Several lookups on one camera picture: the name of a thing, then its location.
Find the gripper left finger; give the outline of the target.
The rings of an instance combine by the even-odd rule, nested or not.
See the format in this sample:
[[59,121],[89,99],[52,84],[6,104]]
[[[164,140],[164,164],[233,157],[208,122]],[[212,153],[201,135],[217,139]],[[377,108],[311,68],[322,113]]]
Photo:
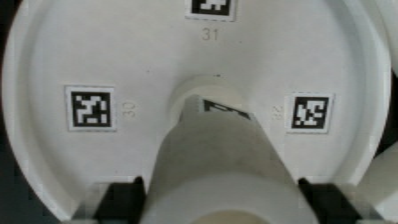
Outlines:
[[95,184],[84,194],[70,224],[139,224],[144,202],[141,176],[132,182]]

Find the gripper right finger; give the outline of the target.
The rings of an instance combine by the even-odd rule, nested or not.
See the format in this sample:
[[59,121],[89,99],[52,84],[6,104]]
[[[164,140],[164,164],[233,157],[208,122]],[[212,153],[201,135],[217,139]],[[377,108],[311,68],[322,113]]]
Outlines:
[[358,198],[356,191],[334,183],[297,183],[320,224],[359,224],[381,219],[374,206]]

